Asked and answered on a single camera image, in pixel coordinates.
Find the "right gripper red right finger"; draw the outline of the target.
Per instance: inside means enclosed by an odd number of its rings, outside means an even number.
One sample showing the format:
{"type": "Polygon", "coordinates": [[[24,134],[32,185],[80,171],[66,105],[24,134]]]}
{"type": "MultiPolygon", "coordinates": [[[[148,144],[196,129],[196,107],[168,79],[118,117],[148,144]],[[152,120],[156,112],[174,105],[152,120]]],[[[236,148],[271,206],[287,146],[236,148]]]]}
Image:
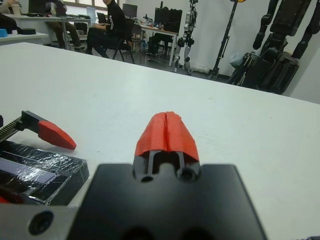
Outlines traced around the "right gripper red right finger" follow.
{"type": "Polygon", "coordinates": [[[197,177],[201,165],[196,142],[182,118],[168,111],[166,113],[166,163],[173,166],[178,177],[197,177]]]}

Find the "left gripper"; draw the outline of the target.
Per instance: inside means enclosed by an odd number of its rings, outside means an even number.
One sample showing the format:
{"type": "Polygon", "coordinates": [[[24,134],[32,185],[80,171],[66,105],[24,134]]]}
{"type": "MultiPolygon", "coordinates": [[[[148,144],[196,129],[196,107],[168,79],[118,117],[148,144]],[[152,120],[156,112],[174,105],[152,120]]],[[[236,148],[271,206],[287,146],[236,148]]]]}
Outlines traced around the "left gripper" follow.
{"type": "MultiPolygon", "coordinates": [[[[0,141],[3,142],[19,131],[28,129],[47,143],[61,148],[75,150],[77,144],[56,124],[36,115],[31,111],[22,111],[21,116],[0,128],[0,141]]],[[[1,203],[24,203],[24,198],[7,187],[0,187],[1,203]]]]}

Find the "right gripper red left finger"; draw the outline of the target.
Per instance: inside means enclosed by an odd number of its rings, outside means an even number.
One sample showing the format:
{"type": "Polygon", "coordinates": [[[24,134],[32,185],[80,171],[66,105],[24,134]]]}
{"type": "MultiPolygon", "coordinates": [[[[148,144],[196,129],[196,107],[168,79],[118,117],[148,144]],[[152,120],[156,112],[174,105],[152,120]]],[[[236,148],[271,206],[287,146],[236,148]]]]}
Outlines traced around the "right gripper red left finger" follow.
{"type": "Polygon", "coordinates": [[[155,114],[140,136],[133,160],[133,174],[137,180],[152,179],[159,173],[164,151],[166,113],[155,114]]]}

